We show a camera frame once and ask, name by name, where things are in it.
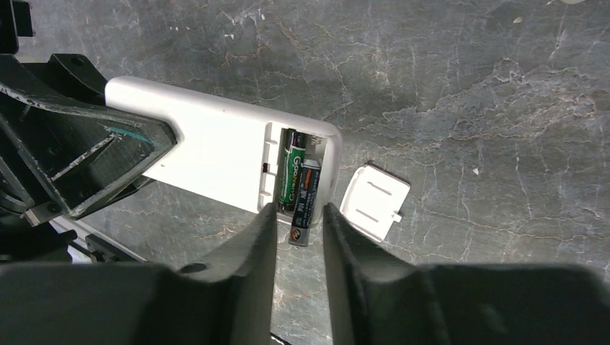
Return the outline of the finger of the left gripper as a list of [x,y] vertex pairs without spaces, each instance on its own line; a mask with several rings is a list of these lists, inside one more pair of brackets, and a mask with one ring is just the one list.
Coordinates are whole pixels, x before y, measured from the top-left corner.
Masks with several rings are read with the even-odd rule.
[[108,201],[153,163],[153,121],[106,105],[83,55],[21,65],[21,157],[58,201]]

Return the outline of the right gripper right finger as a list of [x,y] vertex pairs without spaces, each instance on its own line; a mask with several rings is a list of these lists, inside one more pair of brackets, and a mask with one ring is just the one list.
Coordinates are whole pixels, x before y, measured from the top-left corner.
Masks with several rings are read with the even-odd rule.
[[572,264],[412,265],[324,207],[336,344],[607,344],[609,289]]

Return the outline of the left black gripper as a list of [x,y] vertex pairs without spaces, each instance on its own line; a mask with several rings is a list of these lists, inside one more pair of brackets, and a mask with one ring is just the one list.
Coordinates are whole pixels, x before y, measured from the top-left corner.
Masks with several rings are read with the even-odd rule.
[[72,262],[76,233],[50,221],[120,199],[176,146],[166,121],[108,106],[106,84],[84,55],[1,56],[2,262]]

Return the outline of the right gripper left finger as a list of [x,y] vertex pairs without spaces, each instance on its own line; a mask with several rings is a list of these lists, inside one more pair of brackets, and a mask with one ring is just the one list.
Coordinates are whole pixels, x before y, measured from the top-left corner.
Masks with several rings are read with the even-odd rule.
[[269,344],[277,211],[181,270],[153,263],[1,267],[3,344]]

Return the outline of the small white battery cover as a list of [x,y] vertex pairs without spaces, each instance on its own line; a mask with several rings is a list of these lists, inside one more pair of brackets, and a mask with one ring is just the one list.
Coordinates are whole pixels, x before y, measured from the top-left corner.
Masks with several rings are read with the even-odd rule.
[[402,220],[401,207],[411,186],[372,165],[359,167],[344,194],[340,213],[351,226],[381,243],[394,223]]

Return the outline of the black battery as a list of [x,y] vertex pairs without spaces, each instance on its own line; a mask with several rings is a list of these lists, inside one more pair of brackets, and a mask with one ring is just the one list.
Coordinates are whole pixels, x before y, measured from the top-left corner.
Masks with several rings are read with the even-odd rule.
[[309,229],[314,215],[321,171],[322,167],[317,160],[304,160],[288,237],[288,243],[291,245],[307,247],[309,244]]

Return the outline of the white remote red buttons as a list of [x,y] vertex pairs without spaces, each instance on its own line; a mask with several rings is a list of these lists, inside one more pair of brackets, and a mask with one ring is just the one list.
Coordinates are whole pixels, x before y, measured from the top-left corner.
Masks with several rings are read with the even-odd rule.
[[112,78],[104,92],[107,106],[163,120],[176,133],[148,178],[258,213],[277,198],[283,135],[295,129],[319,138],[308,148],[322,166],[316,207],[334,195],[342,136],[330,123],[132,76]]

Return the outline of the green battery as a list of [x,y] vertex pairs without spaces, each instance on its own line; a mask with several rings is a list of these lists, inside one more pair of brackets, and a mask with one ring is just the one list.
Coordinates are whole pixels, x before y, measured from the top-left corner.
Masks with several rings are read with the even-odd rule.
[[292,212],[296,205],[296,189],[299,184],[301,165],[306,154],[307,136],[305,133],[288,129],[284,147],[284,163],[281,190],[278,199],[282,213]]

